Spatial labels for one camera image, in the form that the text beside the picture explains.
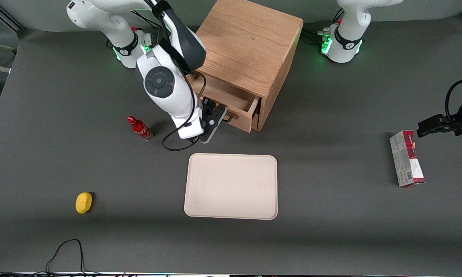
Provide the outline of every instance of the wooden box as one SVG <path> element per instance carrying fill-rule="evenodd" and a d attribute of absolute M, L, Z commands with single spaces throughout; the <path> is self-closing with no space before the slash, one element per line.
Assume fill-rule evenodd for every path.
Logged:
<path fill-rule="evenodd" d="M 291 68 L 303 19 L 247 0 L 218 0 L 197 31 L 207 50 L 202 97 L 228 107 L 229 124 L 263 128 Z M 190 77 L 196 93 L 201 77 Z"/>

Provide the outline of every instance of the gray tabletop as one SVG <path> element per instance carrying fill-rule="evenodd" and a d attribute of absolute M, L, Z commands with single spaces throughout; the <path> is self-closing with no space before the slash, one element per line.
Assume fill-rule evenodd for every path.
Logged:
<path fill-rule="evenodd" d="M 345 65 L 301 42 L 262 132 L 224 125 L 172 153 L 161 147 L 169 116 L 101 33 L 22 33 L 0 99 L 0 270 L 41 270 L 78 238 L 87 267 L 104 272 L 462 276 L 462 137 L 418 139 L 427 182 L 406 189 L 388 141 L 444 112 L 462 79 L 462 16 L 376 22 L 366 35 Z M 462 103 L 462 85 L 451 102 Z M 130 114 L 153 141 L 131 131 Z M 187 217 L 196 152 L 275 156 L 277 218 Z M 96 200 L 79 215 L 83 191 Z M 66 245 L 52 270 L 78 261 Z"/>

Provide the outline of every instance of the drawer handle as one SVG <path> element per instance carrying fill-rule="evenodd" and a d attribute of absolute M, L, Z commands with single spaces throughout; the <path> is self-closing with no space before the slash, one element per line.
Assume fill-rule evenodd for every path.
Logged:
<path fill-rule="evenodd" d="M 230 115 L 229 118 L 226 120 L 223 119 L 223 122 L 229 123 L 231 122 L 231 119 L 233 119 L 233 115 Z"/>

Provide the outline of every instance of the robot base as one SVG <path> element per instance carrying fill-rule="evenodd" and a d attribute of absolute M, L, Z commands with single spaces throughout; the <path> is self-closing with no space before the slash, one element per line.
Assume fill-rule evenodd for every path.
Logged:
<path fill-rule="evenodd" d="M 347 63 L 350 62 L 357 53 L 359 53 L 362 40 L 358 45 L 353 45 L 352 49 L 344 49 L 342 44 L 337 41 L 335 36 L 331 35 L 334 33 L 338 26 L 339 25 L 337 23 L 334 23 L 329 27 L 325 27 L 322 32 L 319 32 L 319 35 L 323 36 L 322 40 L 324 41 L 322 43 L 322 49 L 320 49 L 320 53 L 327 56 L 329 59 L 336 63 Z"/>

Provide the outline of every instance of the cardboard box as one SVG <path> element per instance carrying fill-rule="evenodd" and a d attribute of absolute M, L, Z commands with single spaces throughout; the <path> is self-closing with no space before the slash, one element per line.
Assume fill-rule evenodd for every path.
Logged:
<path fill-rule="evenodd" d="M 401 131 L 390 138 L 399 187 L 424 183 L 424 175 L 415 154 L 414 131 Z"/>

